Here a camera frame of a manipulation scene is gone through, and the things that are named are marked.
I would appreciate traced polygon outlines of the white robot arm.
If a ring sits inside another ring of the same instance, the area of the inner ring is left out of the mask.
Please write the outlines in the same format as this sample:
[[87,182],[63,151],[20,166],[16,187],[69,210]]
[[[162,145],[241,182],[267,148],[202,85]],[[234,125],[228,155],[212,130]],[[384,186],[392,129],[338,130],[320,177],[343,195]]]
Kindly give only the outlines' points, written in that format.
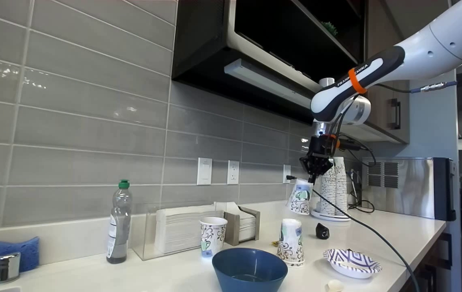
[[314,182],[332,168],[338,138],[333,124],[356,108],[356,98],[366,90],[385,82],[432,78],[462,67],[462,0],[442,12],[424,28],[390,49],[353,67],[337,83],[324,87],[311,100],[314,134],[307,153],[299,160]]

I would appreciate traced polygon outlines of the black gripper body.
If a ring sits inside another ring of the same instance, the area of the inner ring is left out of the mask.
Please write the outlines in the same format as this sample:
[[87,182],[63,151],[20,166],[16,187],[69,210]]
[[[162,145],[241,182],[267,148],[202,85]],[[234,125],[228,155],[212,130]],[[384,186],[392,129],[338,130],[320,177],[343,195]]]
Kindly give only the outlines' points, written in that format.
[[307,153],[299,160],[304,171],[328,171],[338,140],[333,135],[312,137]]

